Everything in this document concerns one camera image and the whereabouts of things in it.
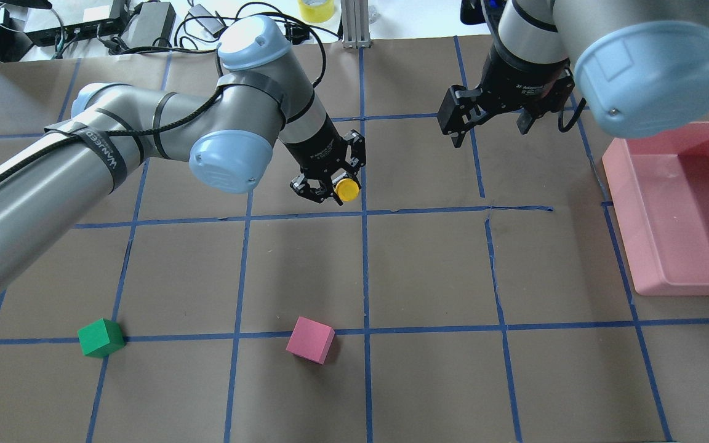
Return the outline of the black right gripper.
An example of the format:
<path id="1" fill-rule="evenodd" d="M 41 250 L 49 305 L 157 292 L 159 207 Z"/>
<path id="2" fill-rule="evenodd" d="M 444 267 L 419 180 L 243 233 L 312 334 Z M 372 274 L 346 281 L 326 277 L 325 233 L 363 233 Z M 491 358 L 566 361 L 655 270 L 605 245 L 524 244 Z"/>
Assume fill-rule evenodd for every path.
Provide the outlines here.
<path id="1" fill-rule="evenodd" d="M 526 135 L 537 119 L 562 111 L 573 88 L 569 59 L 529 62 L 510 53 L 503 43 L 492 43 L 478 85 L 472 89 L 450 86 L 437 122 L 441 133 L 451 137 L 454 148 L 461 148 L 470 129 L 514 111 L 520 112 L 518 132 Z"/>

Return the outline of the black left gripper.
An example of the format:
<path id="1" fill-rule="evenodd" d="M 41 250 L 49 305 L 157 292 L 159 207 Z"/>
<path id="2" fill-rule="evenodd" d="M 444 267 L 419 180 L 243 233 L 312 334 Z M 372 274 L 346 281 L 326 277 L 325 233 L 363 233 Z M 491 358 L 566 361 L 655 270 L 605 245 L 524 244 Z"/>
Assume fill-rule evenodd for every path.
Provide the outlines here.
<path id="1" fill-rule="evenodd" d="M 358 179 L 366 165 L 366 138 L 356 130 L 340 135 L 332 120 L 327 118 L 315 134 L 301 142 L 286 142 L 290 155 L 299 167 L 298 176 L 289 186 L 298 196 L 321 204 L 332 198 L 333 183 L 343 177 Z"/>

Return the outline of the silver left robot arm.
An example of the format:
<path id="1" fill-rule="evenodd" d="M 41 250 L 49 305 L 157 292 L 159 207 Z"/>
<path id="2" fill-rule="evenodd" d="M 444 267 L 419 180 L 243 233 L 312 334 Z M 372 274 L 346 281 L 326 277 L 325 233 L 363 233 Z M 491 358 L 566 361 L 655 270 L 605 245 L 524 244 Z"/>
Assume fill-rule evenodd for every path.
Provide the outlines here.
<path id="1" fill-rule="evenodd" d="M 88 84 L 70 118 L 0 165 L 0 294 L 147 159 L 185 162 L 203 184 L 246 194 L 280 142 L 299 167 L 295 194 L 356 197 L 365 138 L 338 132 L 278 24 L 239 18 L 216 54 L 224 74 L 208 97 Z"/>

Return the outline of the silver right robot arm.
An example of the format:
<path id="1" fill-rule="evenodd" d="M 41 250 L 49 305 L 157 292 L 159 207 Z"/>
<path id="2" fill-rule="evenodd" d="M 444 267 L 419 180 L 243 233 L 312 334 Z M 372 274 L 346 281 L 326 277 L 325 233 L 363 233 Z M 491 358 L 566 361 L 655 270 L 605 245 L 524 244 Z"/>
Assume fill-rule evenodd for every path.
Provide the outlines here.
<path id="1" fill-rule="evenodd" d="M 652 137 L 709 113 L 709 1 L 463 1 L 492 45 L 479 83 L 448 88 L 437 121 L 458 148 L 471 129 L 519 111 L 526 134 L 577 90 L 614 137 Z"/>

